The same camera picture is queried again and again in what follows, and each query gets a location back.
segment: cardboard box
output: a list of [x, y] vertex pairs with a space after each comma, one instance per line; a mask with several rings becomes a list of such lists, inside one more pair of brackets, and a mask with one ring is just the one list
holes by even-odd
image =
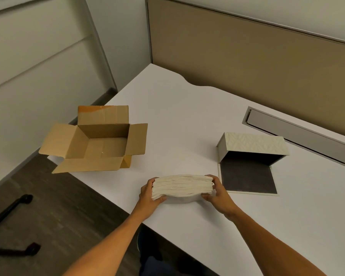
[[219, 176], [228, 191], [277, 195], [270, 166], [289, 155], [283, 137], [226, 132], [217, 150]]
[[40, 154], [64, 157], [53, 173], [129, 168], [146, 150], [148, 124], [129, 124], [128, 106], [79, 106], [78, 125], [55, 124]]

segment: stack of paper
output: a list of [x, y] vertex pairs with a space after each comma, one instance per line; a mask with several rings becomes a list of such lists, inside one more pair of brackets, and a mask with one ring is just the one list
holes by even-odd
[[152, 199], [168, 196], [170, 202], [190, 202], [201, 198], [201, 194], [212, 193], [212, 177], [199, 175], [175, 175], [156, 178], [152, 188]]

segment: brown partition panel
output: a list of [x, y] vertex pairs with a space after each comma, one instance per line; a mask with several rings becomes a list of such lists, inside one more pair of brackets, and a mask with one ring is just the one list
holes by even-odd
[[153, 63], [345, 135], [345, 44], [148, 0]]

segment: black chair leg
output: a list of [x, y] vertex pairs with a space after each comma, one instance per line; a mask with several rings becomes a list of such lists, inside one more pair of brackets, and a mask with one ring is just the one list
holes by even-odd
[[[0, 213], [0, 223], [12, 212], [19, 204], [29, 204], [33, 199], [33, 195], [22, 195], [19, 199], [16, 199], [10, 204], [4, 211]], [[34, 256], [41, 249], [41, 245], [32, 243], [26, 250], [11, 250], [1, 249], [0, 256]]]

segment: forearm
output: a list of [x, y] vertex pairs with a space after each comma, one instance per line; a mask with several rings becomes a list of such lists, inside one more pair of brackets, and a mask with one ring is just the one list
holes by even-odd
[[124, 223], [74, 263], [64, 276], [115, 275], [141, 220], [130, 215]]
[[325, 276], [310, 261], [277, 239], [241, 209], [228, 215], [251, 250], [264, 276]]

